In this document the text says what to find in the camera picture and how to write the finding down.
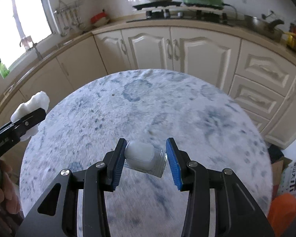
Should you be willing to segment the person left hand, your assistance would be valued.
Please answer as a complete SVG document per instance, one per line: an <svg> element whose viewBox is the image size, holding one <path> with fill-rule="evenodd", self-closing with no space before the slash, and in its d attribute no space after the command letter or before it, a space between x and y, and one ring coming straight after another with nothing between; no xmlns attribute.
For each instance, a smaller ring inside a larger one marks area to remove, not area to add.
<svg viewBox="0 0 296 237"><path fill-rule="evenodd" d="M5 208L9 214L18 214L21 210L19 198L15 192L13 182L9 177L12 168L0 160L0 170L2 173L2 185L0 187L0 205L5 203ZM10 236L12 230L10 226L0 216L0 236Z"/></svg>

